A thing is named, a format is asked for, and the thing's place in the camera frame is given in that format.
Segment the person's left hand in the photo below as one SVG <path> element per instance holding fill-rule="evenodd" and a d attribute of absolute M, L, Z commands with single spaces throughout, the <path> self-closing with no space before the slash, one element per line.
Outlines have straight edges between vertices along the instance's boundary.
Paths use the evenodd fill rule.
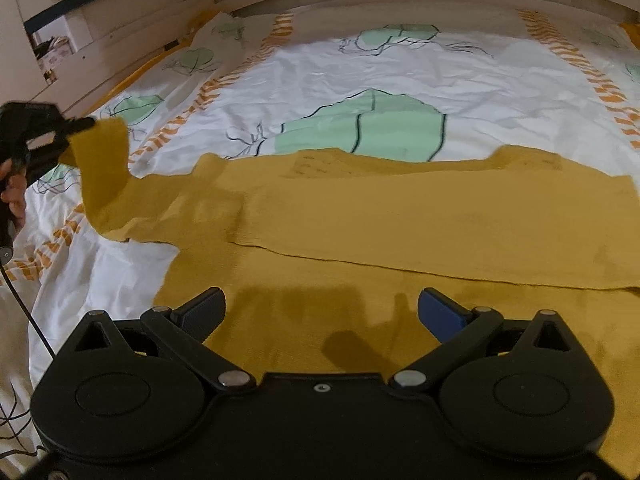
<path fill-rule="evenodd" d="M 9 207 L 15 231 L 20 232 L 26 221 L 27 180 L 21 171 L 13 167 L 12 160 L 7 159 L 1 164 L 1 181 L 6 185 L 1 192 L 1 201 Z"/>

